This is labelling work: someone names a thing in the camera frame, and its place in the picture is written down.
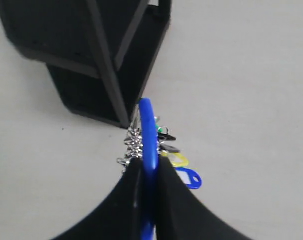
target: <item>blue key tag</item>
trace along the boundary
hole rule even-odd
[[[197,172],[185,167],[175,167],[175,170],[189,189],[199,189],[202,185],[202,178]]]

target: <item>black holder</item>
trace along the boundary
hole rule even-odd
[[[5,32],[46,63],[73,113],[127,128],[165,32],[171,0],[0,0]]]

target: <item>white surface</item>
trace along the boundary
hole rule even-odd
[[[255,240],[303,240],[303,0],[174,0],[144,92],[203,185]],[[125,131],[69,113],[0,25],[0,240],[46,240],[121,175]]]

